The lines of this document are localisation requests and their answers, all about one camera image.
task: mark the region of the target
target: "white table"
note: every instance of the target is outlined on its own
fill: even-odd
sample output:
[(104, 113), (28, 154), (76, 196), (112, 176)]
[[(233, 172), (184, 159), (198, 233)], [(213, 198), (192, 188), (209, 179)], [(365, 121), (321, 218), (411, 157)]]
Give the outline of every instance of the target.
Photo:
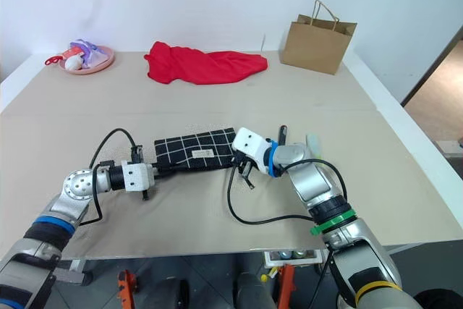
[[(322, 156), (343, 174), (349, 202), (384, 245), (463, 237), (463, 182), (373, 73), (352, 52), (336, 76), (279, 63), (231, 85), (158, 84), (142, 53), (118, 53), (97, 75), (43, 70), (30, 57), (2, 84), (0, 254), (20, 238), (62, 181), (88, 165), (106, 133), (124, 127), (155, 161), (153, 141), (222, 127), (248, 127), (287, 142), (319, 135)], [(115, 137), (101, 160), (129, 158)], [(243, 226), (226, 207), (228, 171), (159, 181), (152, 198), (101, 195), (104, 220), (77, 230), (65, 258), (125, 258), (323, 247), (312, 224), (286, 220)], [(250, 192), (237, 180), (236, 210), (248, 219), (304, 213), (287, 178), (255, 172)], [(95, 212), (90, 209), (89, 216)]]

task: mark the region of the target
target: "red keychain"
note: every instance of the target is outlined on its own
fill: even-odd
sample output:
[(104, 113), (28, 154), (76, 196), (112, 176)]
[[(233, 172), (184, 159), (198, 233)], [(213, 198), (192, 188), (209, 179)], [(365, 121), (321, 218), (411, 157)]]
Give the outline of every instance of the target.
[(52, 57), (48, 58), (45, 61), (45, 65), (58, 63), (62, 59), (68, 59), (70, 56), (74, 56), (76, 54), (83, 54), (83, 53), (84, 53), (84, 51), (82, 51), (82, 49), (80, 47), (74, 46), (74, 47), (71, 47), (69, 50), (63, 52), (63, 54), (61, 56), (52, 56)]

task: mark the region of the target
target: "red cloth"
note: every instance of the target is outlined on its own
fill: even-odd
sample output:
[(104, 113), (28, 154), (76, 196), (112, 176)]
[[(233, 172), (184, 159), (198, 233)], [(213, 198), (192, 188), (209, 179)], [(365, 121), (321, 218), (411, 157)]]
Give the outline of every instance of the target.
[(156, 41), (145, 59), (148, 76), (161, 83), (182, 79), (197, 85), (238, 82), (267, 69), (267, 59), (258, 54), (222, 51), (205, 54), (188, 47), (170, 47)]

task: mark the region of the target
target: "doorway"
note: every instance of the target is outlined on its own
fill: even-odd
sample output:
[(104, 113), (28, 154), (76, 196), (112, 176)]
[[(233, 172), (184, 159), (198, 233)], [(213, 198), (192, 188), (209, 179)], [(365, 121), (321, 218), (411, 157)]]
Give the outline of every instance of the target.
[(402, 106), (463, 178), (463, 27)]

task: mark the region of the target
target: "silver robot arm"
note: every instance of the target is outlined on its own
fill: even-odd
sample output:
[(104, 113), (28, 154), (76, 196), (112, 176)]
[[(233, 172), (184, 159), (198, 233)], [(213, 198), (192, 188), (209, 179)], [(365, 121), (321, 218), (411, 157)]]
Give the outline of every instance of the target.
[[(312, 157), (306, 144), (278, 145), (246, 128), (238, 131), (233, 147), (272, 177), (284, 167)], [(246, 167), (243, 175), (247, 180), (250, 165)], [(316, 163), (295, 165), (287, 173), (315, 222), (311, 232), (321, 234), (332, 252), (328, 262), (344, 302), (353, 308), (421, 308), (402, 292), (402, 281), (391, 257), (357, 217), (330, 174)]]
[(42, 308), (56, 277), (53, 270), (61, 252), (88, 211), (96, 192), (125, 189), (144, 192), (154, 185), (153, 167), (143, 163), (141, 146), (132, 148), (136, 162), (108, 169), (81, 169), (69, 174), (57, 195), (43, 210), (24, 237), (0, 261), (0, 309)]

